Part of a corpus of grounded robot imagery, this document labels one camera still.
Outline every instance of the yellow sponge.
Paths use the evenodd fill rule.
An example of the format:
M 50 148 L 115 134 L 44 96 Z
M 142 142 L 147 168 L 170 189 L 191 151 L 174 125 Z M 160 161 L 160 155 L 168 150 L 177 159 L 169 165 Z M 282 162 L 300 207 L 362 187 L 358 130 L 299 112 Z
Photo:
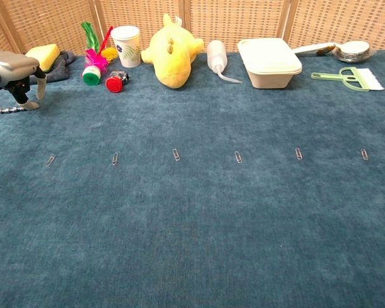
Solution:
M 31 48 L 26 56 L 37 59 L 40 62 L 40 68 L 43 72 L 48 72 L 51 69 L 54 61 L 60 54 L 60 50 L 56 44 L 39 46 Z

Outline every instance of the container lid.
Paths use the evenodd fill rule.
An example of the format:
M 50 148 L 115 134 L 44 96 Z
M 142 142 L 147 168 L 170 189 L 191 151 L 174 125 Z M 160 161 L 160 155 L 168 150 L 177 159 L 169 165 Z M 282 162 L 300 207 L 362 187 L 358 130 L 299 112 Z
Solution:
M 117 76 L 108 77 L 105 81 L 105 86 L 110 92 L 118 93 L 123 88 L 123 81 Z
M 245 68 L 254 74 L 299 74 L 302 64 L 282 38 L 240 40 Z
M 111 37 L 114 40 L 130 40 L 140 33 L 136 26 L 120 26 L 111 31 Z

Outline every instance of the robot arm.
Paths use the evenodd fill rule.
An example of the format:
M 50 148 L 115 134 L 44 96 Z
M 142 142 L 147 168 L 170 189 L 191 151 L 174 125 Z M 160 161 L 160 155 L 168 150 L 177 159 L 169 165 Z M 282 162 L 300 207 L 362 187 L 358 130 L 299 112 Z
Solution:
M 39 61 L 34 58 L 10 51 L 0 51 L 0 89 L 12 93 L 17 103 L 26 109 L 39 107 L 26 96 L 30 90 L 30 75 L 34 74 L 37 77 L 37 99 L 44 98 L 46 74 L 39 65 Z

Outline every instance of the white container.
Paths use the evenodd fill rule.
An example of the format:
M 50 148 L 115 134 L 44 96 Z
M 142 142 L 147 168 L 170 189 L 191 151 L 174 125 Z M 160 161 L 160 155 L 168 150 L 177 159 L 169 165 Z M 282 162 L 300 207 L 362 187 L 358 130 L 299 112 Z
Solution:
M 140 29 L 135 26 L 120 26 L 111 31 L 115 48 L 117 48 L 121 65 L 136 67 L 141 63 Z
M 285 88 L 302 64 L 281 38 L 240 40 L 238 50 L 254 88 Z

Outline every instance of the bottle nozzle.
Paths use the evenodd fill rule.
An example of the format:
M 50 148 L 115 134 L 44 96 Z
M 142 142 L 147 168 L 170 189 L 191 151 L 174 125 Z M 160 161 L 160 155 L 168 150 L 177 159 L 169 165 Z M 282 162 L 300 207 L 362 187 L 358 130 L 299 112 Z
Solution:
M 234 83 L 242 83 L 242 81 L 239 81 L 239 80 L 229 78 L 229 77 L 222 75 L 220 70 L 217 71 L 217 74 L 218 74 L 218 77 L 220 77 L 222 80 L 226 80 L 226 81 L 234 82 Z

